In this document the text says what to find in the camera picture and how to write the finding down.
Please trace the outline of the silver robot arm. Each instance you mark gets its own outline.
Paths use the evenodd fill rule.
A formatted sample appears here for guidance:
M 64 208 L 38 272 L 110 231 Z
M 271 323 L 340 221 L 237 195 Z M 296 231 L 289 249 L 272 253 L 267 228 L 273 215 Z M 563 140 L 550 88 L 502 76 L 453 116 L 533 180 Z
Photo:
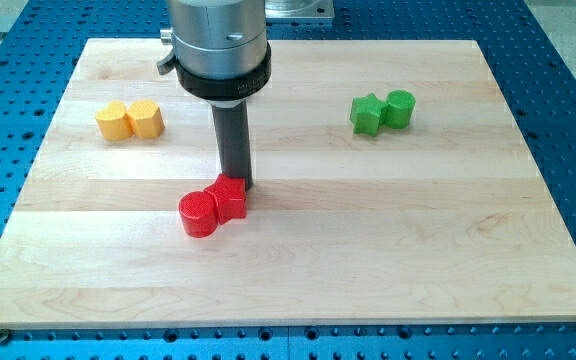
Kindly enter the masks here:
M 168 0 L 172 50 L 157 63 L 213 106 L 233 108 L 261 90 L 271 74 L 264 0 Z

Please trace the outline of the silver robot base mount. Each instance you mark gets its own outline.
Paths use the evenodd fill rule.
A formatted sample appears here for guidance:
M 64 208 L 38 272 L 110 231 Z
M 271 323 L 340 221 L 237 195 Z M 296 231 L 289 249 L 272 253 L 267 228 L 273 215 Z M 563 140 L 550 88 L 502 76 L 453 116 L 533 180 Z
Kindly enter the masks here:
M 335 18 L 333 0 L 266 0 L 268 23 L 324 23 Z

